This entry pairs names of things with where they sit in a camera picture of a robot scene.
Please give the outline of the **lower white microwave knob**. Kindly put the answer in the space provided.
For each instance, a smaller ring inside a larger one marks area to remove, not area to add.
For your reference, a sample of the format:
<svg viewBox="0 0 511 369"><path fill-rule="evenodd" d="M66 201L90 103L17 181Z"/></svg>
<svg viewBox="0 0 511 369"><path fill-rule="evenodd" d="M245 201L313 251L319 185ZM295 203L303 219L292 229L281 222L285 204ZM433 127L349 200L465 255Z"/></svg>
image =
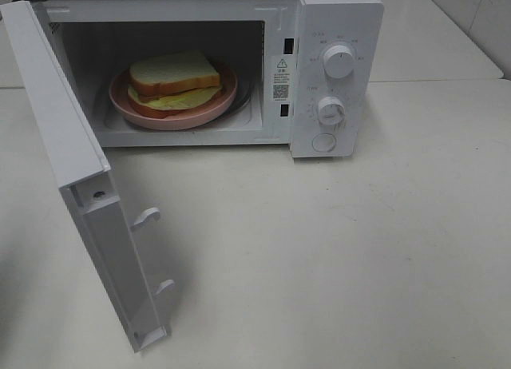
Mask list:
<svg viewBox="0 0 511 369"><path fill-rule="evenodd" d="M324 97L318 102L318 119L321 125L339 125L344 117L343 103L337 97Z"/></svg>

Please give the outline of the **pink plastic plate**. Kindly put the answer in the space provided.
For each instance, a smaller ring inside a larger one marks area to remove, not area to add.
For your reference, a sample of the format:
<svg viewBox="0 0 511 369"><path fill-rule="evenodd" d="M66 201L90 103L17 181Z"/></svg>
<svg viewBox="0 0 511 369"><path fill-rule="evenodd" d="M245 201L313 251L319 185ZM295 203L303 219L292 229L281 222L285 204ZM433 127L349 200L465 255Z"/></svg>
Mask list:
<svg viewBox="0 0 511 369"><path fill-rule="evenodd" d="M236 74L223 62L213 61L222 81L222 89L211 100L193 109L171 110L156 117L141 115L130 103L129 71L118 74L109 87L109 97L116 111L128 122L145 129L177 131L191 129L213 121L232 107L239 86Z"/></svg>

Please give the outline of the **white microwave oven body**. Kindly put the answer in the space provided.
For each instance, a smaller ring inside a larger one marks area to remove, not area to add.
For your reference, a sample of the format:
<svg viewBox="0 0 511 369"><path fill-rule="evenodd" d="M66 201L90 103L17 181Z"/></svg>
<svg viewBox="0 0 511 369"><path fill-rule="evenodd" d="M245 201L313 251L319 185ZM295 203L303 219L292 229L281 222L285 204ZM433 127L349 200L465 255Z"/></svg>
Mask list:
<svg viewBox="0 0 511 369"><path fill-rule="evenodd" d="M346 157L354 149L384 11L380 0L12 0L40 2L61 39L85 116L104 147L287 144L294 157ZM355 68L328 77L325 50L346 43ZM109 84L132 62L201 50L252 76L250 121L240 127L206 125L158 131L131 125L109 100ZM271 59L292 55L289 103L271 97ZM337 97L345 117L319 123L318 102ZM335 136L316 152L320 133Z"/></svg>

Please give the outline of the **white warning label sticker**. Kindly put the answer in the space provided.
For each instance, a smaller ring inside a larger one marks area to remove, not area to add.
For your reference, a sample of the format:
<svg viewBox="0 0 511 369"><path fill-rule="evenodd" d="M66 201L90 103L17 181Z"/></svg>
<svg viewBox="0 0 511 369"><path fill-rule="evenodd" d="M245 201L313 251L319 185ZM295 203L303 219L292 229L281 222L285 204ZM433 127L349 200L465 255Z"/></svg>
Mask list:
<svg viewBox="0 0 511 369"><path fill-rule="evenodd" d="M292 55L271 59L271 97L273 101L289 103L294 81L295 64Z"/></svg>

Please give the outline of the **glass microwave turntable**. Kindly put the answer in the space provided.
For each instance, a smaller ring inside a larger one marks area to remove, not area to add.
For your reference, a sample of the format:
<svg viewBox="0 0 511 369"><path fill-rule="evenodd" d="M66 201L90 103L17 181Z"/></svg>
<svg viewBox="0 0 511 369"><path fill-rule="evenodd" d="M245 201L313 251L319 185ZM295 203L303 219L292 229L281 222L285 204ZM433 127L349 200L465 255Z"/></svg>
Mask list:
<svg viewBox="0 0 511 369"><path fill-rule="evenodd" d="M229 108L217 119L220 126L240 127L251 119L250 100L253 90L252 76L243 71L236 71L238 88Z"/></svg>

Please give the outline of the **round white door button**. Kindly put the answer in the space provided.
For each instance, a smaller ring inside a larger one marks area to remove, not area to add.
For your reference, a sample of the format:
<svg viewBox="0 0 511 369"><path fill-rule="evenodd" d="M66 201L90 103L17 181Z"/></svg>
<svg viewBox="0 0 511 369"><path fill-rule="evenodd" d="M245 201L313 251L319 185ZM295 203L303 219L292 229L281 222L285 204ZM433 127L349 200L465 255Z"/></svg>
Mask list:
<svg viewBox="0 0 511 369"><path fill-rule="evenodd" d="M312 140L312 148L316 152L328 153L336 146L336 138L329 133L320 133Z"/></svg>

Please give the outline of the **toy sandwich with lettuce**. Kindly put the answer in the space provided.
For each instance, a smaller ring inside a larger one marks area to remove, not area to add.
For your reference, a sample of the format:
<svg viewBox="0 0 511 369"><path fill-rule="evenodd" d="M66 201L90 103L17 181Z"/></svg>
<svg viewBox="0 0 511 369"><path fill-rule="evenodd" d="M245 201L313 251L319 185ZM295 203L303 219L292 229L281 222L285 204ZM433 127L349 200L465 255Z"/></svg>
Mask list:
<svg viewBox="0 0 511 369"><path fill-rule="evenodd" d="M136 61L128 75L129 104L145 117L164 118L195 109L223 89L219 71L199 50Z"/></svg>

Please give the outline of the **upper white microwave knob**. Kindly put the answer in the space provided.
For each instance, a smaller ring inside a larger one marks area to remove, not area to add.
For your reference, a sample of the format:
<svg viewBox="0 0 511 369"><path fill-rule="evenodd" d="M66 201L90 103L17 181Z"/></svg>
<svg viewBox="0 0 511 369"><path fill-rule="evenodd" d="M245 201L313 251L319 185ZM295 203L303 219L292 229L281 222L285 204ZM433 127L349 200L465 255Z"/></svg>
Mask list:
<svg viewBox="0 0 511 369"><path fill-rule="evenodd" d="M323 54L323 68L328 77L347 77L355 68L354 51L342 42L329 46Z"/></svg>

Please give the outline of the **white microwave knob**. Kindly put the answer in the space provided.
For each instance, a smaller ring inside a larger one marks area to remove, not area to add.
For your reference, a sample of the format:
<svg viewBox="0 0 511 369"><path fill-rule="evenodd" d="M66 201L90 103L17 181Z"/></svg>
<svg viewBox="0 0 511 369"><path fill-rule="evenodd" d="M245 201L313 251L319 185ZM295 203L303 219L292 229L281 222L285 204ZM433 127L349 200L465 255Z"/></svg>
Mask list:
<svg viewBox="0 0 511 369"><path fill-rule="evenodd" d="M318 102L318 119L321 125L339 125L344 117L343 103L337 97L324 97Z"/></svg>
<svg viewBox="0 0 511 369"><path fill-rule="evenodd" d="M347 77L355 68L354 51L342 42L329 46L323 54L323 68L328 77Z"/></svg>

